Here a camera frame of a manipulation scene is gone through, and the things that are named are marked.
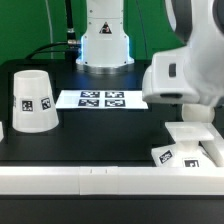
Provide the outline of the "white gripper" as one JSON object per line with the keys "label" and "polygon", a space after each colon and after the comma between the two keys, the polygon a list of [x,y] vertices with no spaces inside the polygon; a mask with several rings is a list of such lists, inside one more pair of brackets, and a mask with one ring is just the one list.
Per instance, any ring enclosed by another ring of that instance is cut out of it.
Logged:
{"label": "white gripper", "polygon": [[142,99],[160,104],[224,104],[222,96],[198,91],[186,80],[183,66],[186,47],[153,55],[142,81]]}

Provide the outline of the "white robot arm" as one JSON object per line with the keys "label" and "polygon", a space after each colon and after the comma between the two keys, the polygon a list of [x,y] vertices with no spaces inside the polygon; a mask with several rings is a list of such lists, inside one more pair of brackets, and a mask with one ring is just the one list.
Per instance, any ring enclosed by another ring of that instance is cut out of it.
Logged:
{"label": "white robot arm", "polygon": [[[146,103],[224,104],[224,0],[163,0],[181,48],[153,55],[142,82]],[[81,70],[114,74],[133,65],[124,0],[86,0]]]}

